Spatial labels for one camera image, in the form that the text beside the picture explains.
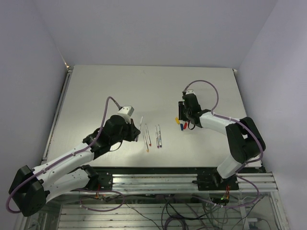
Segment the green pen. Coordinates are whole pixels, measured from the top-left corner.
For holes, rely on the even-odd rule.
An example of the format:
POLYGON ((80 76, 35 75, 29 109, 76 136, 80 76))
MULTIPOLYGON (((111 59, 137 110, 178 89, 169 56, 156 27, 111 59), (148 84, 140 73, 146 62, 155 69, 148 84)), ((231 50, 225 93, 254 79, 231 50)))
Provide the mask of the green pen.
MULTIPOLYGON (((141 134, 141 129, 142 129, 142 122, 143 122, 143 116, 141 116, 141 120, 140 120, 140 124, 139 124, 139 128, 138 128, 139 131, 140 131, 140 134, 141 134)), ((140 134, 136 137, 136 139, 135 139, 136 142, 138 142, 140 134)))

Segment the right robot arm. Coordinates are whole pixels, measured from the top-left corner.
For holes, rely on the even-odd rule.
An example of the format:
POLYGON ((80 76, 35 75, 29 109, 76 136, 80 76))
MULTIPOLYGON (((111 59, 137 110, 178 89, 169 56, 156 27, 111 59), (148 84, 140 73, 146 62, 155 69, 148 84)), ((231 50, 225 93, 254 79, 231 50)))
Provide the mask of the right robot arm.
POLYGON ((206 128, 227 137, 230 155, 216 168, 217 175, 211 178, 212 186, 218 190, 228 185, 233 176, 249 161, 262 156, 266 149, 264 140, 250 117, 236 120, 217 115, 211 110, 202 110, 194 91, 184 92, 178 102, 179 120, 194 127, 206 128))

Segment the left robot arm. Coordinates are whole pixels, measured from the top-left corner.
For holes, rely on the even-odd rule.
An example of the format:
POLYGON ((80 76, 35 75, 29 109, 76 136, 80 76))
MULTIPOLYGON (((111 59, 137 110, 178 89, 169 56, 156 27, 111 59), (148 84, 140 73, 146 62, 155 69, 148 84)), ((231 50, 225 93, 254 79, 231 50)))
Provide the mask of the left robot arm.
POLYGON ((135 141, 140 133, 132 118, 112 115, 103 127, 97 128, 61 157, 34 168, 21 167, 9 188, 7 210, 29 217, 67 191, 95 189, 98 175, 88 168, 88 163, 110 152, 117 143, 135 141), (10 201, 15 202, 17 211, 10 208, 10 201))

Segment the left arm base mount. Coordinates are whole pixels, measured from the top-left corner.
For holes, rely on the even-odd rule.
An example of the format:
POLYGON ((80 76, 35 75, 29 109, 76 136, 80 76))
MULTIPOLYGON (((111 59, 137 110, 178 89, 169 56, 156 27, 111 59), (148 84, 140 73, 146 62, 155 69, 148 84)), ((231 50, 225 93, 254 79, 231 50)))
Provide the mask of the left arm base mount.
POLYGON ((110 191, 113 185, 113 176, 106 171, 96 170, 90 165, 81 167, 87 174, 87 183, 82 188, 87 191, 110 191))

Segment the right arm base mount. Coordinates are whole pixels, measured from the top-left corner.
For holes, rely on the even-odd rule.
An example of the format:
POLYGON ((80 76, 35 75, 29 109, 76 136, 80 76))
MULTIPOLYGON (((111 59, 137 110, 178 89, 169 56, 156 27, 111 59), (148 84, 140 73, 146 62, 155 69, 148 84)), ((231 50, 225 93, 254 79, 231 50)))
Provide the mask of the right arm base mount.
POLYGON ((198 186, 199 191, 222 191, 229 188, 229 190, 238 190, 238 181, 235 175, 223 179, 216 168, 205 167, 196 168, 197 177, 192 181, 198 186))

